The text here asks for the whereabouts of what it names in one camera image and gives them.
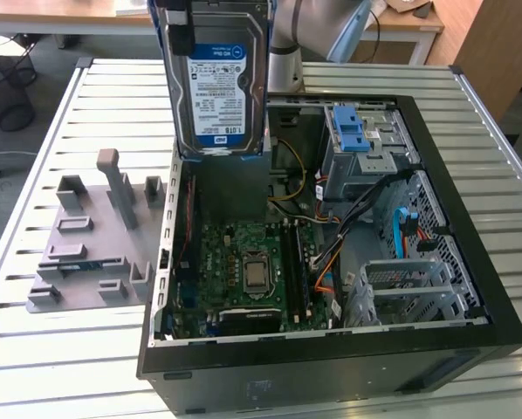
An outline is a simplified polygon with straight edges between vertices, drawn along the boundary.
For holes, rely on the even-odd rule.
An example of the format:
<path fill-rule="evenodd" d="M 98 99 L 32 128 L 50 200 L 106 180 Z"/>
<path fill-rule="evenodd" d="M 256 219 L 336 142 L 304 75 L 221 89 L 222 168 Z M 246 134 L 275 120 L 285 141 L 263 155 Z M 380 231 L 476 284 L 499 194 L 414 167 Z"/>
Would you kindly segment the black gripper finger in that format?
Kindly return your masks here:
<path fill-rule="evenodd" d="M 189 56 L 195 50 L 192 2 L 164 0 L 158 2 L 161 33 L 175 56 Z"/>

